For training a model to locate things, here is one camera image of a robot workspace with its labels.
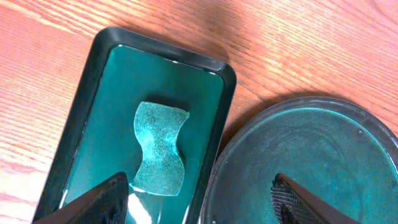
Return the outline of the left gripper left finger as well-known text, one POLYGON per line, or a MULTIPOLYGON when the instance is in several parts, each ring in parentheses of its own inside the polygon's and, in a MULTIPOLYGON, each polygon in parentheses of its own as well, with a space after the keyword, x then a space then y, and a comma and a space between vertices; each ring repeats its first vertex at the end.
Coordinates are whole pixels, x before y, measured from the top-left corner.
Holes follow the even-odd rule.
POLYGON ((129 185, 125 172, 117 172, 61 209, 34 224, 109 223, 124 224, 129 185))

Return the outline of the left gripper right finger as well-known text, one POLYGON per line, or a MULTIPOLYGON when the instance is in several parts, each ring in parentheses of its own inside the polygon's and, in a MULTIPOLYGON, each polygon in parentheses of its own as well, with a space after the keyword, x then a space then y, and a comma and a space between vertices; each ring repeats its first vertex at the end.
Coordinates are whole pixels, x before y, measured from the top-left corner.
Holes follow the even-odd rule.
POLYGON ((280 224, 359 224, 282 173, 272 181, 271 199, 280 224))

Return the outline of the green sponge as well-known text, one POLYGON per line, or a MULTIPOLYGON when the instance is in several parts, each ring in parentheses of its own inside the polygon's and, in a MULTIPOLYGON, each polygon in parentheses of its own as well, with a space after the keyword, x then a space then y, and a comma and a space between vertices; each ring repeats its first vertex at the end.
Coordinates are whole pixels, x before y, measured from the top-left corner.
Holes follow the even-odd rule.
POLYGON ((131 181, 141 192, 176 196, 182 188, 185 167, 177 149, 178 134, 190 113, 176 107, 143 101, 134 117, 134 134, 142 161, 131 181))

